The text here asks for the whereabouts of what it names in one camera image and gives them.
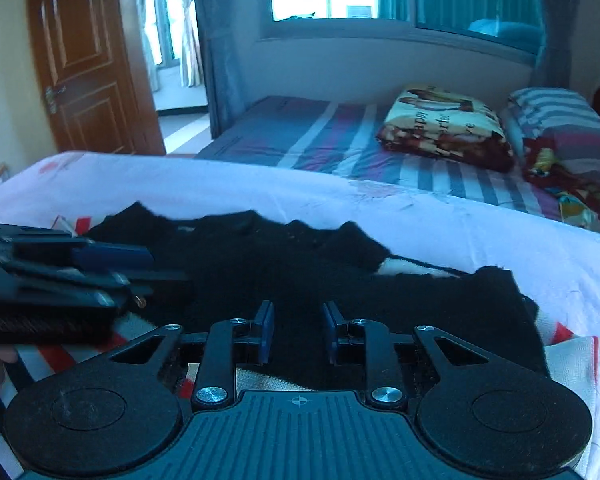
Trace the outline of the blue window curtain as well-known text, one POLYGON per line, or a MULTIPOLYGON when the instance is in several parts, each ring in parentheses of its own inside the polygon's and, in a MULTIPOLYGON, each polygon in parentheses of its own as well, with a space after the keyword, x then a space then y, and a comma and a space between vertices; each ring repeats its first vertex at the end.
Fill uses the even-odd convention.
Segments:
POLYGON ((194 0, 212 139, 271 93, 263 59, 263 0, 194 0))

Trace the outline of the striped red black white sweater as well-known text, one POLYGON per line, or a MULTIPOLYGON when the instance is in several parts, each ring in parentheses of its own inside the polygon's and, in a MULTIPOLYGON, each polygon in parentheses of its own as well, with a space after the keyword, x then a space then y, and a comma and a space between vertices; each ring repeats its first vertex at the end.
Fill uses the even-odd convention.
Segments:
POLYGON ((573 479, 593 433, 585 400, 550 377, 538 306, 497 266, 398 258, 356 224, 313 229, 252 211, 169 220, 135 204, 83 236, 147 248, 186 273, 101 344, 7 367, 0 435, 28 479, 573 479), (274 304, 268 362, 236 366, 237 400, 193 410, 209 330, 274 304), (334 365, 322 305, 393 336, 400 410, 334 365))

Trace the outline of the striped pillow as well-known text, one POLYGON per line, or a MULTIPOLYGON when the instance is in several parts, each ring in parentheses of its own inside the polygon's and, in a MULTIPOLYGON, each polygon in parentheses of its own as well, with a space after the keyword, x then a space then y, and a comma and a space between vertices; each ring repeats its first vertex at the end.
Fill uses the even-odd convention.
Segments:
POLYGON ((600 115, 580 93, 567 89, 514 91, 500 113, 506 139, 524 158, 524 139, 554 136, 566 159, 600 160, 600 115))

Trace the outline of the teal right window curtain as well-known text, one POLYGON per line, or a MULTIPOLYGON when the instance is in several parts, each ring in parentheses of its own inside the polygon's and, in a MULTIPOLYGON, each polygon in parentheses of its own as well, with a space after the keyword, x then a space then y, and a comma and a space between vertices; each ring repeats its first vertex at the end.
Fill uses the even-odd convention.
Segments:
POLYGON ((381 20, 496 42, 534 58, 532 87, 569 86, 580 0, 377 0, 381 20))

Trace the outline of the white floral bed sheet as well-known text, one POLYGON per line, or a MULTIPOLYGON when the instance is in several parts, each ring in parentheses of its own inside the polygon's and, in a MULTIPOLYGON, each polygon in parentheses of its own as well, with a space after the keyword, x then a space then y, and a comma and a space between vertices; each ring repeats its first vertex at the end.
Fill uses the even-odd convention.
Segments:
MULTIPOLYGON (((600 342, 600 234, 464 198, 319 172, 70 152, 0 185, 0 223, 48 228, 60 217, 101 219, 132 203, 171 219, 253 210, 319 229, 354 222, 403 257, 462 271, 508 269, 545 313, 600 342)), ((585 474, 600 479, 600 346, 585 474)))

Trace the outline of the white sheer balcony curtain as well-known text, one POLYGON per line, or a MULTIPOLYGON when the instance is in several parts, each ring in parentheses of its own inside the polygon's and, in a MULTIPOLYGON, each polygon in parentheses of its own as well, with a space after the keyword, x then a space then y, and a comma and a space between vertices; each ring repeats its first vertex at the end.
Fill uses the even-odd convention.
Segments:
POLYGON ((181 83, 183 87, 200 87, 204 83, 201 50, 198 37, 195 0, 180 0, 182 17, 181 83))

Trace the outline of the brown wooden door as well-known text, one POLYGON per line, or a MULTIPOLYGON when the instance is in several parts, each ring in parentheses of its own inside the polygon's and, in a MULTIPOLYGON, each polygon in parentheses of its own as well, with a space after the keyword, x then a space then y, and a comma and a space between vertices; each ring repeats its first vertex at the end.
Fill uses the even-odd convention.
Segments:
POLYGON ((26 0, 32 56, 61 152, 164 154, 136 0, 26 0))

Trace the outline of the window with frame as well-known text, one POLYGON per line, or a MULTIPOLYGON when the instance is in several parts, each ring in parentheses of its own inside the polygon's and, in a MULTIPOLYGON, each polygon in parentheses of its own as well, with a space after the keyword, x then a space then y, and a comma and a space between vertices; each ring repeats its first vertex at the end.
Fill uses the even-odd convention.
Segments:
POLYGON ((506 58, 538 53, 538 0, 261 0, 266 38, 432 42, 506 58))

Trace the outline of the folded printed blanket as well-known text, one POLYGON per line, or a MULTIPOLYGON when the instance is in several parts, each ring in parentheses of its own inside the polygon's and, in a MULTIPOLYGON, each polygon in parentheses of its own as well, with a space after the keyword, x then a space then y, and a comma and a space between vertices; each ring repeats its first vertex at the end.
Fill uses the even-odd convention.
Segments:
POLYGON ((408 84, 376 134, 389 151, 445 158, 506 174, 515 165, 498 114, 432 84, 408 84))

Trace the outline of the red patterned quilt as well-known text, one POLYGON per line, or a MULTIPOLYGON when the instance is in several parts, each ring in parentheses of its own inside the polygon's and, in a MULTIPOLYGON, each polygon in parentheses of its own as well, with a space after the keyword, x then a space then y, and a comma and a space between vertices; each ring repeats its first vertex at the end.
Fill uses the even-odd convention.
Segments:
POLYGON ((569 170, 553 140, 524 139, 524 178, 557 200, 562 222, 600 233, 600 179, 569 170))

